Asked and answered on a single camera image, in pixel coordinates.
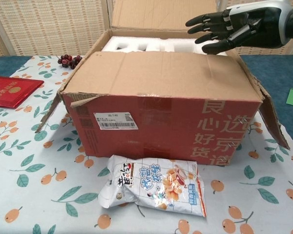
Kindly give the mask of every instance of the red printed box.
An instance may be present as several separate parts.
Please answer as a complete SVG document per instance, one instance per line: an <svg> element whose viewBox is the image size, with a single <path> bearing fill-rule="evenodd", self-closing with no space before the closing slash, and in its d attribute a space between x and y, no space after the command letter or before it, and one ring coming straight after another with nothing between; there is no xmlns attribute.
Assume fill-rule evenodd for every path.
<svg viewBox="0 0 293 234"><path fill-rule="evenodd" d="M37 131L63 100L87 155L227 165L260 110L272 136L288 148L271 97L234 50L228 56L101 51L112 36L200 37L204 33L187 34L184 22L216 9L204 0L162 0L145 8L155 3L116 2L112 29L58 91Z"/></svg>

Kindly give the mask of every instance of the styrofoam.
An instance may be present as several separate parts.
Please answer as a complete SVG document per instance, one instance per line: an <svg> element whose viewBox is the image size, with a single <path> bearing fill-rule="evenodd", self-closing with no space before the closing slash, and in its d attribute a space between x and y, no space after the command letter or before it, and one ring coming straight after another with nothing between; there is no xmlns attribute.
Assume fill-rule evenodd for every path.
<svg viewBox="0 0 293 234"><path fill-rule="evenodd" d="M202 47L206 44L215 43L216 40L205 41L195 44L195 39L160 39L160 38L135 38L135 37L111 37L102 51L110 52L134 52L134 51L166 51L166 52L188 52L205 53Z"/></svg>

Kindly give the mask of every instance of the chip bag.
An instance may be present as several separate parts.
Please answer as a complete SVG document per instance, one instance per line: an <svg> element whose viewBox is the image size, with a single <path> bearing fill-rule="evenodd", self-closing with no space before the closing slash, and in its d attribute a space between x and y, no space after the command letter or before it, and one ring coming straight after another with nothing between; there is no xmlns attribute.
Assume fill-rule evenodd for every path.
<svg viewBox="0 0 293 234"><path fill-rule="evenodd" d="M204 184L196 162L113 155L107 164L110 178L99 193L109 208L135 202L139 206L206 217Z"/></svg>

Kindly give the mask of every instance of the robotic hand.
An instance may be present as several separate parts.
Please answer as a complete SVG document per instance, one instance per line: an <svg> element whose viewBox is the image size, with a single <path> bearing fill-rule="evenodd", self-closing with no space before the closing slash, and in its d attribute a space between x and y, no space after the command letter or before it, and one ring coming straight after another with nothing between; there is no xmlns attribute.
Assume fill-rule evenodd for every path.
<svg viewBox="0 0 293 234"><path fill-rule="evenodd" d="M197 16L186 23L189 34L211 32L195 41L219 42L203 46L218 54L238 46L279 48L293 38L293 8L289 0L266 0L228 7L223 12Z"/></svg>

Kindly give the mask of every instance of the plastic packaging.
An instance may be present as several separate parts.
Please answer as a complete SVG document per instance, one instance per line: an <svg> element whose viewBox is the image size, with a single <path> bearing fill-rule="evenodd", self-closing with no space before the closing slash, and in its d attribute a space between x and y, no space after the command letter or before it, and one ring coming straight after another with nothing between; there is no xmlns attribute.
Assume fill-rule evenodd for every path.
<svg viewBox="0 0 293 234"><path fill-rule="evenodd" d="M107 164L110 177L99 193L109 208L135 202L139 206L206 217L204 184L196 162L113 155Z"/></svg>

